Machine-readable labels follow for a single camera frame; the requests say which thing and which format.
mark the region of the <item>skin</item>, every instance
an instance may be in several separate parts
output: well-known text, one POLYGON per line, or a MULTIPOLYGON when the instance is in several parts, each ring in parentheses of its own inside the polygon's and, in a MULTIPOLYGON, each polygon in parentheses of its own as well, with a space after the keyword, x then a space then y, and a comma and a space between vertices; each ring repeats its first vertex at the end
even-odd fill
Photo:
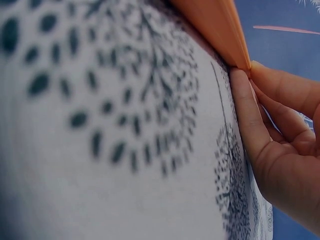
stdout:
POLYGON ((255 61, 250 75, 251 80, 237 68, 230 72, 239 129, 259 189, 320 236, 320 82, 255 61), (294 110, 313 120, 315 134, 294 110))

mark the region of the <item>folded orange paper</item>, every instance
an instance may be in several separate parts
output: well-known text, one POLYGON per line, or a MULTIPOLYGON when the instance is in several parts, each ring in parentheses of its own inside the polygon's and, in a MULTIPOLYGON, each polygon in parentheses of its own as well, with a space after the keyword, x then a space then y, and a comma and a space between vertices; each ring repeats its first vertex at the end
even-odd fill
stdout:
POLYGON ((233 0, 171 0, 229 66, 250 75, 245 36, 233 0))

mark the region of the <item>dark speckle pattern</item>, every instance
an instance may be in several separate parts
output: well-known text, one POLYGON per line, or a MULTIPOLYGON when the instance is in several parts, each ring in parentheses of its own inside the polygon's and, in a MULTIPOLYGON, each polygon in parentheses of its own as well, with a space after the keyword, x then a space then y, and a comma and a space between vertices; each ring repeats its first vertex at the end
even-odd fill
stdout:
POLYGON ((11 6, 14 3, 16 3, 17 1, 18 0, 0 0, 0 7, 2 7, 2 6, 5 6, 5 7, 11 6))
POLYGON ((49 13, 47 15, 44 15, 40 20, 40 31, 43 33, 49 33, 54 29, 56 23, 57 17, 54 14, 49 13))
POLYGON ((91 139, 91 151, 94 159, 99 158, 101 152, 102 132, 97 130, 91 139))
POLYGON ((124 156, 124 151, 126 148, 126 143, 125 142, 119 142, 114 148, 113 148, 113 153, 111 155, 111 162, 113 164, 118 164, 122 157, 124 156))
POLYGON ((61 89, 62 96, 64 96, 66 99, 69 99, 71 97, 71 87, 66 78, 61 79, 60 89, 61 89))
POLYGON ((73 129, 83 127, 87 123, 87 114, 84 111, 78 111, 70 118, 70 126, 73 129))
POLYGON ((68 33, 68 42, 71 56, 75 56, 79 50, 79 36, 76 27, 72 27, 68 33))
POLYGON ((51 49, 51 58, 52 58, 52 62, 54 64, 59 64, 60 63, 60 45, 55 42, 53 45, 52 45, 52 49, 51 49))
POLYGON ((30 9, 34 10, 38 8, 43 0, 29 0, 29 7, 30 9))
POLYGON ((15 17, 8 18, 1 30, 1 46, 7 55, 15 52, 19 42, 19 23, 15 17))
POLYGON ((41 72, 35 76, 28 88, 28 95, 36 97, 49 88, 49 76, 45 72, 41 72))
POLYGON ((111 101, 105 101, 102 105, 102 113, 105 115, 111 114, 111 112, 113 111, 113 104, 111 101))
POLYGON ((78 108, 66 123, 73 132, 93 130, 87 136, 93 160, 106 152, 112 166, 124 162, 133 173, 142 165, 156 167, 164 177, 187 163, 196 128, 198 66, 188 34, 176 17, 171 19, 172 7, 148 0, 114 4, 33 0, 32 4, 30 9, 41 14, 37 30, 49 45, 41 45, 41 55, 31 51, 28 62, 35 67, 48 63, 54 72, 52 79, 32 79, 29 95, 48 92, 52 84, 52 93, 58 90, 62 103, 78 108), (52 8, 40 11, 45 4, 52 8), (58 6, 61 11, 51 12, 58 6), (132 14, 137 16, 134 22, 132 14), (61 16, 69 24, 60 24, 61 16), (93 95, 90 109, 79 110, 78 89, 88 91, 84 96, 93 95), (93 125, 99 118, 103 125, 93 125), (130 138, 118 139, 122 133, 130 138))
POLYGON ((25 54, 24 61, 26 64, 31 64, 37 60, 39 56, 39 50, 36 46, 32 46, 25 54))

